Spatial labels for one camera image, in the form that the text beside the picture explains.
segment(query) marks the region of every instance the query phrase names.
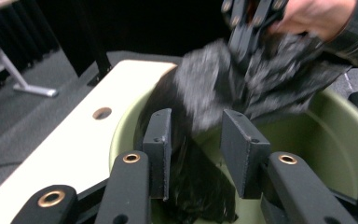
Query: green tub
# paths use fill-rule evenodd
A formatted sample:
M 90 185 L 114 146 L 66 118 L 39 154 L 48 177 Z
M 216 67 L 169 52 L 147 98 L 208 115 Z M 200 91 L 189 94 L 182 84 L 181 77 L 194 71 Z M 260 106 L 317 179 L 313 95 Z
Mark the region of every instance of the green tub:
M 109 167 L 123 150 L 132 150 L 138 115 L 150 92 L 136 100 L 122 117 L 112 139 Z M 262 125 L 259 130 L 270 141 L 272 150 L 286 151 L 303 158 L 329 188 L 358 197 L 358 109 L 332 91 L 317 94 L 310 109 L 300 115 Z M 219 151 L 219 132 L 200 136 L 197 141 L 208 157 L 227 174 Z M 259 200 L 237 197 L 235 223 L 264 223 Z M 153 223 L 169 219 L 153 206 Z M 210 223 L 199 219 L 196 223 Z

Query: black mechanical device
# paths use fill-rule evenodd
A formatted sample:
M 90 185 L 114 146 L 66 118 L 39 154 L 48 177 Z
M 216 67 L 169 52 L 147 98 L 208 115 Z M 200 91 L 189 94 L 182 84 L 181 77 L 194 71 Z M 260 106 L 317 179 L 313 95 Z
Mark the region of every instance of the black mechanical device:
M 246 73 L 260 36 L 283 18 L 286 4 L 287 0 L 224 0 L 222 13 L 232 29 L 228 46 L 242 72 Z
M 63 185 L 41 189 L 12 223 L 151 223 L 151 199 L 168 197 L 170 131 L 171 110 L 156 112 L 142 148 L 117 156 L 108 179 L 78 195 Z M 224 112 L 220 147 L 239 196 L 261 198 L 267 223 L 358 223 L 358 199 L 327 188 L 297 155 L 271 153 L 243 114 Z

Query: person's hand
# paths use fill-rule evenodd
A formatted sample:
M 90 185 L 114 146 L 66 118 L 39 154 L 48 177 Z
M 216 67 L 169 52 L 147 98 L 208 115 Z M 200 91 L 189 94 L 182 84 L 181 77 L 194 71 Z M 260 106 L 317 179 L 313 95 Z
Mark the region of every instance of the person's hand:
M 324 41 L 336 36 L 355 8 L 356 0 L 289 0 L 282 21 L 271 25 L 277 33 L 314 33 Z

